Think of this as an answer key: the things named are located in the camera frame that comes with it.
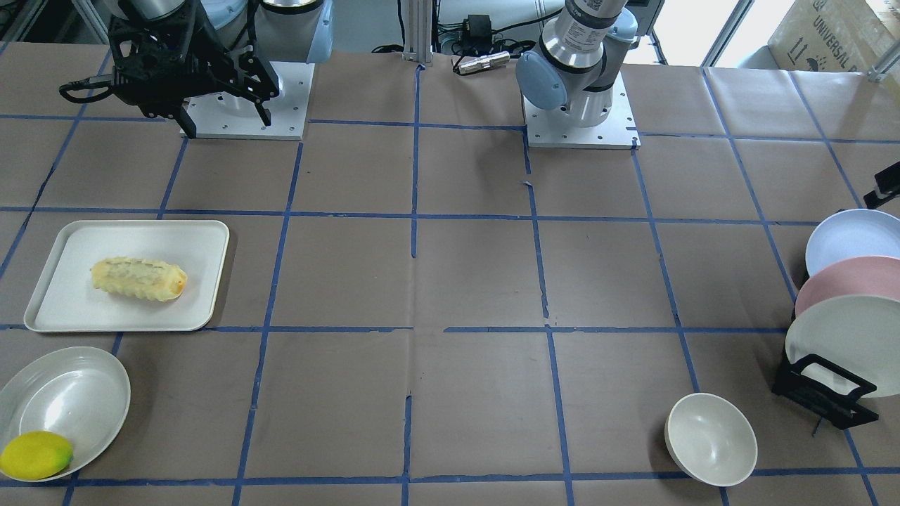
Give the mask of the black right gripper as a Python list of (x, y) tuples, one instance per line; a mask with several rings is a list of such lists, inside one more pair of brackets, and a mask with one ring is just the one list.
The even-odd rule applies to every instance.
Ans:
[(148, 118), (173, 119), (190, 140), (197, 127), (188, 97), (227, 92), (251, 102), (264, 127), (266, 102), (280, 95), (270, 61), (253, 45), (228, 51), (200, 1), (109, 1), (112, 67), (103, 76), (61, 84), (71, 103), (116, 96)]

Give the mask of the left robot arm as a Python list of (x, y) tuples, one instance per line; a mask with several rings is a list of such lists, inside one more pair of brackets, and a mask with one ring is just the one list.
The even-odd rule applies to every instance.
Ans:
[(528, 103), (562, 113), (569, 124), (594, 127), (612, 108), (613, 89), (638, 22), (624, 1), (566, 1), (536, 48), (515, 64)]

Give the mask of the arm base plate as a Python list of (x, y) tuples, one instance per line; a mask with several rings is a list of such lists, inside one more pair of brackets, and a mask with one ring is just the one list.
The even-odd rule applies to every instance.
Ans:
[(309, 96), (316, 65), (300, 62), (274, 62), (280, 95), (267, 100), (270, 125), (264, 125), (248, 100), (216, 93), (193, 97), (187, 112), (196, 125), (197, 138), (225, 140), (301, 141), (304, 136)]
[(641, 144), (622, 74), (611, 89), (582, 91), (569, 105), (544, 110), (522, 97), (522, 109), (531, 147), (630, 150)]

